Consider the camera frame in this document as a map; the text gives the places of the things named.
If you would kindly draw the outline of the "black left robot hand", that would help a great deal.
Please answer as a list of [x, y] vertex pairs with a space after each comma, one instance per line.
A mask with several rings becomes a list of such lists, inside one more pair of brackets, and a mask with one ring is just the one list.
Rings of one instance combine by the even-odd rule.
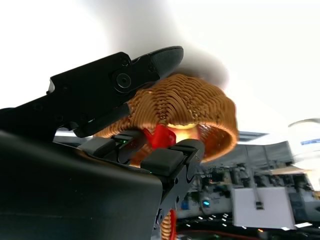
[[54, 75], [46, 95], [0, 112], [3, 240], [148, 240], [186, 196], [203, 143], [186, 139], [130, 157], [140, 130], [96, 133], [129, 114], [138, 89], [168, 76], [181, 46], [136, 59], [124, 52]]

